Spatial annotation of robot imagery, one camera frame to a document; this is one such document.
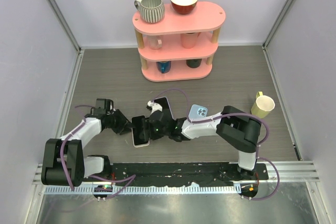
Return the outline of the beige phone case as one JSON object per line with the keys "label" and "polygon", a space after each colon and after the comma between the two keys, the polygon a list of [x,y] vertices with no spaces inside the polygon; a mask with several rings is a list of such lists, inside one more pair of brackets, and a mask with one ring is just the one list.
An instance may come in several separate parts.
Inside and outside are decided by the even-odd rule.
{"label": "beige phone case", "polygon": [[144,142],[140,139],[140,135],[136,132],[135,129],[132,129],[132,143],[136,148],[147,147],[150,145],[150,141]]}

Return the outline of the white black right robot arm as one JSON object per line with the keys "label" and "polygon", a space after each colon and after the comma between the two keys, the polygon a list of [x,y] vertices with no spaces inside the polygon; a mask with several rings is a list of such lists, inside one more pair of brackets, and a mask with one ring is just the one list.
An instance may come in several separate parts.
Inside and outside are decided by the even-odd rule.
{"label": "white black right robot arm", "polygon": [[149,141],[168,137],[176,142],[190,141],[204,136],[219,136],[238,150],[237,173],[250,179],[256,173],[257,143],[261,122],[254,115],[246,114],[233,106],[202,120],[174,119],[170,109],[148,108],[151,114],[135,116],[131,120],[135,147]]}

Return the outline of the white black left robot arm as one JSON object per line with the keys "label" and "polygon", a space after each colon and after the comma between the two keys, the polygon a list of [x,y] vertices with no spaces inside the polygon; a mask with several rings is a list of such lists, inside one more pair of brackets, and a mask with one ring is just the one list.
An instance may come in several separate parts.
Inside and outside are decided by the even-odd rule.
{"label": "white black left robot arm", "polygon": [[109,158],[105,155],[84,157],[84,147],[105,129],[117,135],[131,132],[132,123],[110,99],[96,99],[90,112],[69,133],[50,138],[44,149],[41,182],[44,185],[78,187],[87,178],[102,182],[112,177]]}

